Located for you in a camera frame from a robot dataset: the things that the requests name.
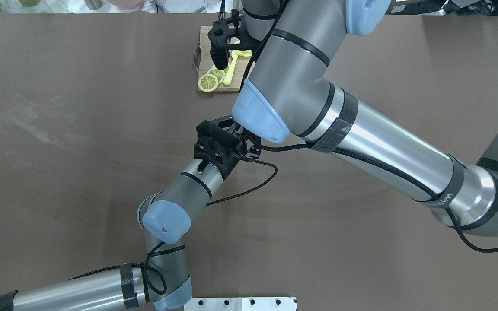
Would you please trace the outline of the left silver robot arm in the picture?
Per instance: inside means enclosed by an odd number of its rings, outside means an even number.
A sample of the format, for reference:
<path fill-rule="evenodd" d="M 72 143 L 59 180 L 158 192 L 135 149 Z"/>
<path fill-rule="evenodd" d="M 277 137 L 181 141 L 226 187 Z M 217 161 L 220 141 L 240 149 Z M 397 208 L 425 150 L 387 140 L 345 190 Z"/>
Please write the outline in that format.
<path fill-rule="evenodd" d="M 196 127 L 194 158 L 164 191 L 147 197 L 136 218 L 144 231 L 141 263 L 100 268 L 68 281 L 0 296 L 0 311 L 130 311 L 152 303 L 158 311 L 192 298 L 183 236 L 240 162 L 259 162 L 261 138 L 231 115 Z"/>

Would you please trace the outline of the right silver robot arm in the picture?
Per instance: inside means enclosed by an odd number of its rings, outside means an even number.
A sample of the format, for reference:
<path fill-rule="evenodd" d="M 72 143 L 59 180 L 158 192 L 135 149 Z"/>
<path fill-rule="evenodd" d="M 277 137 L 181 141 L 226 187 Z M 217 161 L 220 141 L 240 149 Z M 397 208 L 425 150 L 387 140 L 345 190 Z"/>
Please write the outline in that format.
<path fill-rule="evenodd" d="M 408 132 L 324 73 L 346 35 L 366 36 L 387 0 L 244 0 L 242 26 L 260 41 L 233 116 L 271 143 L 291 134 L 431 209 L 459 233 L 498 237 L 498 134 L 464 165 Z"/>

